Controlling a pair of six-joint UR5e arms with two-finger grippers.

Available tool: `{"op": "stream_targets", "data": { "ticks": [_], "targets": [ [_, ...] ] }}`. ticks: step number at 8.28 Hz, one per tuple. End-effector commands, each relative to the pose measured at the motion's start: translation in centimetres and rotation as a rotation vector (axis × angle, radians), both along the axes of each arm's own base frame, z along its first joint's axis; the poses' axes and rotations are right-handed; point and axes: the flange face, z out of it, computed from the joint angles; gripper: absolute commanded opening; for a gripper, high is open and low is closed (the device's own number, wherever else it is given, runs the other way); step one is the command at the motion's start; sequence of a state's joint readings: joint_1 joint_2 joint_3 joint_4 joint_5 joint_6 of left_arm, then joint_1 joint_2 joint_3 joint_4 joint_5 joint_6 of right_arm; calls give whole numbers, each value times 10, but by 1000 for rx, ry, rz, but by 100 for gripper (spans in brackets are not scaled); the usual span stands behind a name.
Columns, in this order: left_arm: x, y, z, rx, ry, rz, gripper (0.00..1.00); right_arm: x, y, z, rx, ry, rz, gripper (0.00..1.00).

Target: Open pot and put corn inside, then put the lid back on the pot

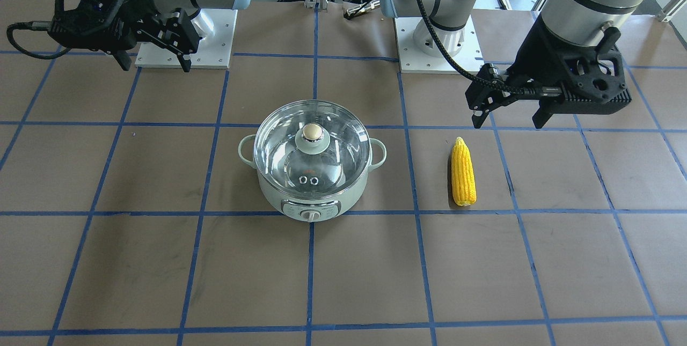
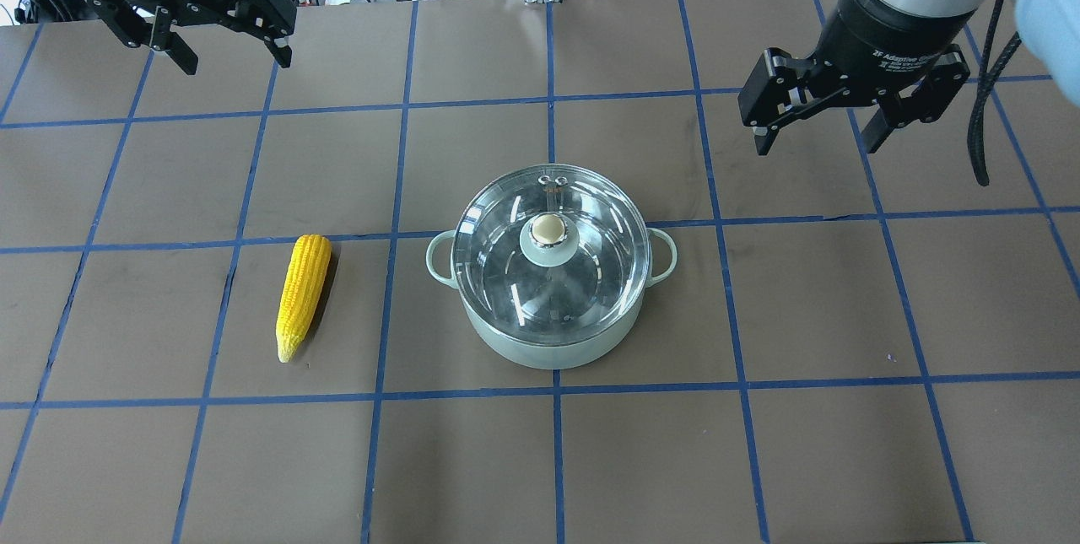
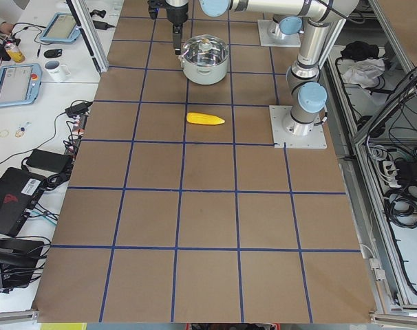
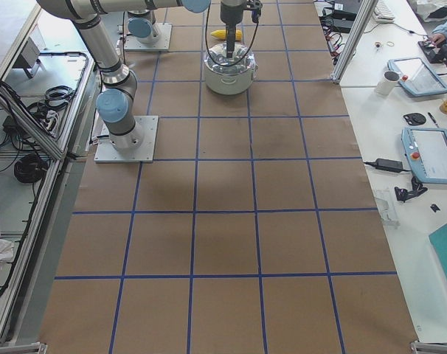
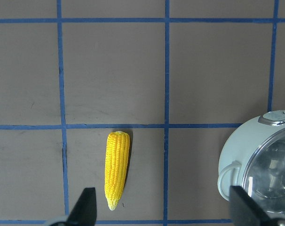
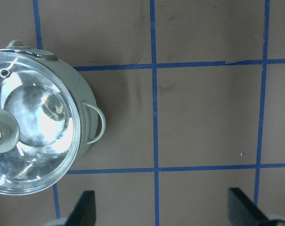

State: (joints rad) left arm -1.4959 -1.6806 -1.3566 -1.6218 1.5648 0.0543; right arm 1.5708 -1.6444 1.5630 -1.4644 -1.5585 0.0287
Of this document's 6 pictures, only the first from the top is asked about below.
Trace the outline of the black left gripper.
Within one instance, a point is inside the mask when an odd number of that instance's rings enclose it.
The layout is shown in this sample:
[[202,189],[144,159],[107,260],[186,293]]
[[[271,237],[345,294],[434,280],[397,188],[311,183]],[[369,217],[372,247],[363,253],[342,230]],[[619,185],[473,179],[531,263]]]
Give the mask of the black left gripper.
[[514,101],[539,101],[532,116],[542,129],[555,114],[608,115],[632,101],[625,81],[622,56],[616,47],[621,32],[613,25],[601,31],[591,46],[573,45],[544,25],[534,25],[505,71],[486,63],[478,72],[484,83],[466,90],[475,129],[491,111]]

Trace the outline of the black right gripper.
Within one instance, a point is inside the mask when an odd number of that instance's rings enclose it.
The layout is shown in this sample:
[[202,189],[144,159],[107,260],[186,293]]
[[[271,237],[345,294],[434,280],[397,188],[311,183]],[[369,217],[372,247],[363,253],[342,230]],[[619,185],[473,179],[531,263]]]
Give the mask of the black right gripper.
[[113,54],[123,71],[131,68],[127,51],[151,42],[179,57],[182,71],[189,73],[201,38],[184,9],[175,13],[164,18],[153,0],[55,0],[47,32],[66,48]]

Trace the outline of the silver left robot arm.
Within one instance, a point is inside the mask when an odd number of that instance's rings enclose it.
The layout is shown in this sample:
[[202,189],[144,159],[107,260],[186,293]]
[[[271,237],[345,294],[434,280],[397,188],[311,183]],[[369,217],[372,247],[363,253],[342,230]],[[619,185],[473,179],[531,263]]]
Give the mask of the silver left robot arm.
[[454,60],[476,0],[380,0],[388,18],[419,18],[414,42],[469,79],[472,123],[516,101],[538,101],[532,116],[542,128],[555,114],[615,114],[631,103],[617,48],[621,27],[643,0],[547,0],[514,63],[485,63],[471,73]]

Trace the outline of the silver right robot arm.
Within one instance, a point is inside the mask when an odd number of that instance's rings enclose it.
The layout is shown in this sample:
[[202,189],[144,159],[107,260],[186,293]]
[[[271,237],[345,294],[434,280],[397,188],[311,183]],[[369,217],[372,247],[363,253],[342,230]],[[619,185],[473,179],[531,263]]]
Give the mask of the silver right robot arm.
[[124,70],[228,69],[237,13],[251,0],[55,0],[47,33]]

